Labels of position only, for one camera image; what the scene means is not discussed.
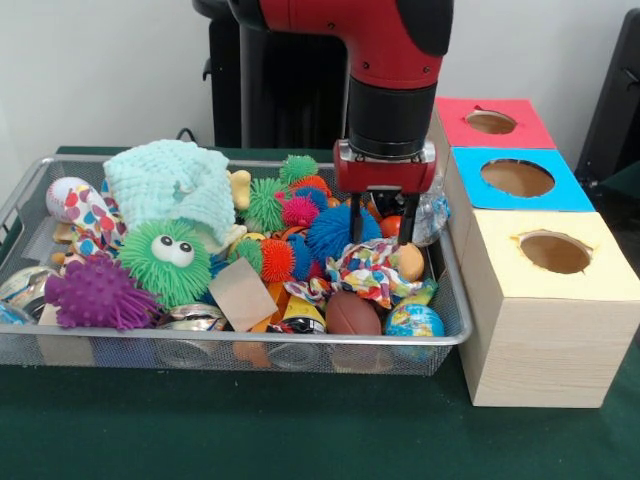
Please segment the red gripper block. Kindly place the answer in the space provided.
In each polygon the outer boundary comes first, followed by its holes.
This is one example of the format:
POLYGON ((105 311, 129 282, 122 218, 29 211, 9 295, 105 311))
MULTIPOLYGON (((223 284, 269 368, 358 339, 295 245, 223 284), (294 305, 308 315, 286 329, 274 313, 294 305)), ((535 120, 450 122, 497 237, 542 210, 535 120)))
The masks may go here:
POLYGON ((420 195, 427 192, 436 173, 436 148, 426 141, 422 150, 404 159, 377 159, 351 149, 348 141, 337 141, 333 161, 338 188, 350 195, 350 237, 362 240, 363 219, 361 194, 369 191, 401 191, 405 193, 404 213, 398 233, 398 244, 412 241, 420 195))

